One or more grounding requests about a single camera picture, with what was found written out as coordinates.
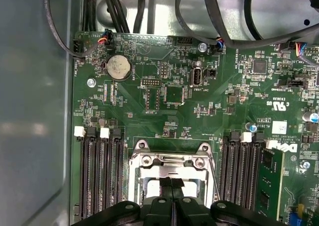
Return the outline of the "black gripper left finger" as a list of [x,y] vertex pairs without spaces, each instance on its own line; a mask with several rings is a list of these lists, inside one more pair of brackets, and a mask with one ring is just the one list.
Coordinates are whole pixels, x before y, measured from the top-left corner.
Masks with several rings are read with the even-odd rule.
[[102,210],[75,226],[168,226],[171,221],[172,181],[160,178],[160,196],[147,198],[140,206],[131,201],[122,201]]

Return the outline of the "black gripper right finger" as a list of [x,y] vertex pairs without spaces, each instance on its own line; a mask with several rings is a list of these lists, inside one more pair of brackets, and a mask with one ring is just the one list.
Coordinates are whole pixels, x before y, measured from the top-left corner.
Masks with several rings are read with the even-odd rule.
[[176,216],[183,226],[283,226],[284,223],[228,201],[214,202],[209,208],[197,199],[186,197],[180,178],[172,180]]

